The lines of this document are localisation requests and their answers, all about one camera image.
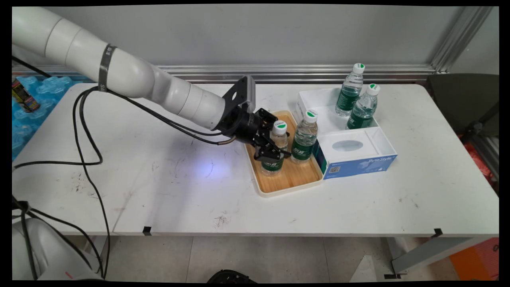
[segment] wooden tray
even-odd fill
[[[278,119],[287,123],[287,131],[289,132],[289,149],[292,146],[294,139],[294,132],[296,131],[296,121],[289,111],[273,112]],[[251,145],[245,145],[246,152],[250,159],[253,177],[256,181],[256,188],[259,195],[263,197],[270,197],[285,194],[295,190],[307,188],[317,185],[322,182],[322,172],[317,164],[314,156],[303,165],[295,164],[291,161],[290,157],[284,159],[282,171],[272,177],[262,174],[261,162],[254,160],[255,148]]]

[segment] white bottle cap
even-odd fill
[[[356,63],[352,67],[352,71],[356,74],[363,74],[363,71],[365,70],[365,65],[361,63]]]
[[[379,91],[381,91],[381,87],[377,84],[368,85],[367,94],[369,95],[378,95]]]
[[[275,135],[284,135],[287,131],[287,123],[284,121],[275,121],[273,125],[273,132]]]
[[[319,114],[314,111],[314,110],[308,110],[305,114],[304,114],[304,121],[307,122],[307,123],[315,123],[317,121],[317,116]]]

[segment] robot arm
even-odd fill
[[[65,65],[99,82],[101,60],[108,43],[41,7],[12,8],[12,43]],[[269,138],[277,118],[255,106],[255,83],[239,80],[223,97],[165,73],[116,48],[106,77],[108,89],[129,98],[146,98],[209,130],[256,148],[256,160],[275,162],[290,154]]]

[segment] floor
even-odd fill
[[[385,238],[248,236],[114,236],[107,280],[203,283],[232,269],[258,283],[349,282],[364,255],[377,281],[458,280],[449,258],[384,279],[392,273]]]

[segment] gray wall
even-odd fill
[[[315,4],[48,9],[156,65],[425,64],[460,11]],[[13,55],[48,64],[15,46]]]
[[[499,7],[492,9],[450,72],[499,75]]]

